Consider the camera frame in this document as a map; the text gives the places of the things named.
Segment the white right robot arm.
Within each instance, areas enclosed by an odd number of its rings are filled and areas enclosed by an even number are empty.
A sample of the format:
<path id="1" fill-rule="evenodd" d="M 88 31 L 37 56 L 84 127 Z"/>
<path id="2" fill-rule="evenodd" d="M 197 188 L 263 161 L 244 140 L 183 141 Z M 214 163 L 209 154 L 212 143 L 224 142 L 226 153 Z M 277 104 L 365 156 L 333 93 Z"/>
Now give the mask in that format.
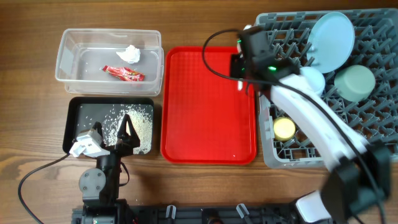
<path id="1" fill-rule="evenodd" d="M 302 221 L 346 222 L 377 206 L 381 223 L 387 222 L 384 202 L 391 193 L 391 160 L 382 142 L 368 142 L 342 121 L 289 60 L 234 54 L 229 76 L 268 90 L 272 102 L 293 119 L 323 158 L 330 173 L 326 182 L 295 201 Z"/>

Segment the green bowl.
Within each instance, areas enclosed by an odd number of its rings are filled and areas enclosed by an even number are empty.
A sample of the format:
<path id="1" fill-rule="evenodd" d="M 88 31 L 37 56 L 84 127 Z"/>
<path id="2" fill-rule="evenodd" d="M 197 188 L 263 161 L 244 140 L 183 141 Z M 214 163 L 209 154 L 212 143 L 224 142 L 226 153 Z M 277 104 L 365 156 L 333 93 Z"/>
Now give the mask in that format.
<path id="1" fill-rule="evenodd" d="M 371 94 L 376 86 L 376 79 L 373 72 L 367 67 L 353 65 L 336 74 L 334 86 L 342 98 L 351 102 L 359 102 Z"/>

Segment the yellow plastic cup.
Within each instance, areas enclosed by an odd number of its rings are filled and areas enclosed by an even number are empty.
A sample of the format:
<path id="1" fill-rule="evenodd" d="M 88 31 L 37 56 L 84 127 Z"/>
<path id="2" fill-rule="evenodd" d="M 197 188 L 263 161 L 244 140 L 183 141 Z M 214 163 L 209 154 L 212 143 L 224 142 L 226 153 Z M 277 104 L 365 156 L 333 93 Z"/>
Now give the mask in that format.
<path id="1" fill-rule="evenodd" d="M 295 123 L 286 117 L 276 118 L 273 128 L 275 139 L 278 141 L 288 141 L 294 137 L 296 132 Z"/>

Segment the red snack wrapper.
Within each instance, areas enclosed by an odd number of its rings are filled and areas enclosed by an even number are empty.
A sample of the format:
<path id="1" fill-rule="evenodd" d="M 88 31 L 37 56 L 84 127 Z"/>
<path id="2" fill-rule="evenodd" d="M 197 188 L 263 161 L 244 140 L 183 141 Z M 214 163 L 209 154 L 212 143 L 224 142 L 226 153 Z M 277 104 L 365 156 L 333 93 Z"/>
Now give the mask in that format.
<path id="1" fill-rule="evenodd" d="M 141 82 L 145 79 L 145 75 L 143 73 L 137 72 L 128 67 L 110 67 L 106 65 L 102 68 L 102 71 L 127 82 Z"/>

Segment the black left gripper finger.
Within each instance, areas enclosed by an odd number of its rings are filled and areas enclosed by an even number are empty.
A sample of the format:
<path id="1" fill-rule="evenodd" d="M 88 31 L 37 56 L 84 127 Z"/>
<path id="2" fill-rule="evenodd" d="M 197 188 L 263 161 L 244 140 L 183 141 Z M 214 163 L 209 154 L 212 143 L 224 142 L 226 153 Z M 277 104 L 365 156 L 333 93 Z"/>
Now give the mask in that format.
<path id="1" fill-rule="evenodd" d="M 140 143 L 139 136 L 137 135 L 128 114 L 123 116 L 117 137 L 122 140 L 123 143 Z"/>
<path id="2" fill-rule="evenodd" d="M 92 130 L 93 130 L 93 138 L 96 140 L 96 142 L 99 145 L 101 145 L 103 143 L 102 124 L 96 121 L 92 126 Z"/>

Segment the light blue bowl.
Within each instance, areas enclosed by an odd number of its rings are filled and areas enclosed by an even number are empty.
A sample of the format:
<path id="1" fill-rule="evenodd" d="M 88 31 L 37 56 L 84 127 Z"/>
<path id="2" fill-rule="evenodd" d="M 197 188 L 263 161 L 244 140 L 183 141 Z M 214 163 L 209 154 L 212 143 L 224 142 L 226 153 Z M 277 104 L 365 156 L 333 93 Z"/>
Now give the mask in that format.
<path id="1" fill-rule="evenodd" d="M 300 68 L 300 74 L 306 78 L 312 90 L 318 96 L 322 96 L 326 85 L 326 81 L 323 74 L 313 67 Z"/>

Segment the rice food waste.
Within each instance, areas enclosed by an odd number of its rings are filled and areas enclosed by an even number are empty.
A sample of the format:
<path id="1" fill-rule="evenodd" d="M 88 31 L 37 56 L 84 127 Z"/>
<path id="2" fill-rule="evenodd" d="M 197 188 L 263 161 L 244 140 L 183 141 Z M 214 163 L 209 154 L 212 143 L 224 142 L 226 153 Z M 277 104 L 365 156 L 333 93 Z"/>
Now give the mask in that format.
<path id="1" fill-rule="evenodd" d="M 116 144 L 123 117 L 128 114 L 141 144 L 133 154 L 148 154 L 152 148 L 154 107 L 144 104 L 82 104 L 79 107 L 75 134 L 100 122 L 106 146 Z"/>

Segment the cream plastic spoon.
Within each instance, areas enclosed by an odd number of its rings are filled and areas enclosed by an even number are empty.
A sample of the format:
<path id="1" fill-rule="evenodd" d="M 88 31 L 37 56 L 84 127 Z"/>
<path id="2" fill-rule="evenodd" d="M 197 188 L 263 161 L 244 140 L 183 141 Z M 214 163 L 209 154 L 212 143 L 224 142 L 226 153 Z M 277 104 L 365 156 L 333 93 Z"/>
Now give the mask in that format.
<path id="1" fill-rule="evenodd" d="M 238 91 L 241 91 L 243 89 L 243 82 L 238 81 Z"/>

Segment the light blue plate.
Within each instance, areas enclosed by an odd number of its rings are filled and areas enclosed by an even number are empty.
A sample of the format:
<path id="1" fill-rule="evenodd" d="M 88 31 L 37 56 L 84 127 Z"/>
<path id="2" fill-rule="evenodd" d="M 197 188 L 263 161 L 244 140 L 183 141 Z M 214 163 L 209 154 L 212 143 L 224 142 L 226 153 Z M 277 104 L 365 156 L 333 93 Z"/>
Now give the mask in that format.
<path id="1" fill-rule="evenodd" d="M 311 45 L 307 58 L 311 67 L 321 73 L 340 68 L 351 55 L 355 35 L 351 21 L 341 12 L 330 12 L 313 26 L 307 42 Z"/>

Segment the white napkin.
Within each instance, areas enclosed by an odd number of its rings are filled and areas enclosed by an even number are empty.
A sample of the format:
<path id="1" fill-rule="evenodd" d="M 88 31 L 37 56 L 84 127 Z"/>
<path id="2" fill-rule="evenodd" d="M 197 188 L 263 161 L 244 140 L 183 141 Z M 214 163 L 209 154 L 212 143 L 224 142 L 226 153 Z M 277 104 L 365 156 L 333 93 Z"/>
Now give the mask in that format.
<path id="1" fill-rule="evenodd" d="M 140 61 L 141 51 L 133 45 L 128 46 L 123 52 L 116 52 L 116 54 L 127 63 L 137 63 Z"/>

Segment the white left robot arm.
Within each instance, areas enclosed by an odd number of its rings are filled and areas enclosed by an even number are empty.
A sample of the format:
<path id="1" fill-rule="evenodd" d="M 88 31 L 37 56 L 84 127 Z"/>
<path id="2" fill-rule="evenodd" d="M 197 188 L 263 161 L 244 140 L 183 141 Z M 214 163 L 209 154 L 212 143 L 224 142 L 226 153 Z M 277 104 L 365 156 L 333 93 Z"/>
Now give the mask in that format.
<path id="1" fill-rule="evenodd" d="M 72 223 L 137 223 L 137 218 L 125 199 L 119 198 L 121 169 L 126 166 L 122 157 L 133 155 L 141 145 L 130 116 L 125 114 L 113 146 L 103 143 L 102 124 L 81 132 L 70 152 L 74 157 L 84 154 L 96 159 L 96 167 L 82 173 L 79 188 L 82 192 L 83 209 L 72 213 Z"/>

